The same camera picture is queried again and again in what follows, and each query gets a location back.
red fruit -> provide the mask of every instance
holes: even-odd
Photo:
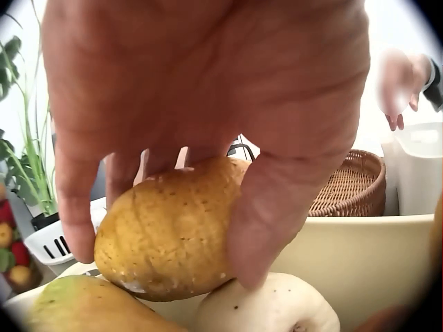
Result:
[[[11,245],[11,252],[16,258],[16,265],[29,266],[29,252],[23,242],[17,241]]]
[[[0,223],[7,222],[11,228],[16,227],[14,215],[12,214],[11,206],[8,201],[0,203]]]

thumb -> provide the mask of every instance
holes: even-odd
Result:
[[[418,93],[414,93],[411,97],[411,100],[409,101],[409,106],[411,106],[413,111],[418,111]]]
[[[245,288],[261,286],[274,260],[302,228],[328,178],[324,166],[304,158],[262,153],[252,162],[227,235],[231,268]]]

white container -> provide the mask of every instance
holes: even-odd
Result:
[[[294,274],[313,285],[337,312],[342,332],[351,332],[374,312],[392,305],[413,305],[421,297],[431,276],[432,223],[432,214],[308,218],[272,270]],[[88,270],[95,275],[94,269],[94,264],[77,263],[61,276]],[[5,309],[16,321],[23,321],[42,289],[12,298]],[[167,319],[190,327],[203,298],[144,303]]]
[[[105,215],[105,208],[91,207],[91,219],[96,232]],[[64,239],[61,221],[29,235],[24,244],[35,258],[48,266],[55,275],[60,275],[76,262]]]
[[[405,126],[394,138],[400,215],[433,213],[442,193],[442,123]]]

black sleeve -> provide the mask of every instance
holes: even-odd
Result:
[[[429,100],[436,111],[439,111],[443,104],[443,92],[441,89],[442,85],[442,76],[441,76],[441,68],[435,63],[434,60],[431,60],[431,64],[434,66],[435,70],[435,78],[432,81],[431,85],[423,91],[423,95]]]

apple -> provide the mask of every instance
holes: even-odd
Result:
[[[8,223],[0,223],[0,248],[9,248],[14,241],[14,231]]]
[[[32,281],[32,271],[29,267],[16,265],[8,273],[9,281],[18,287],[26,287]]]
[[[14,215],[12,214],[11,206],[7,200],[0,202],[0,222],[6,222],[12,228],[16,227]]]
[[[23,242],[17,241],[11,245],[11,252],[14,254],[17,265],[29,266],[29,252]]]

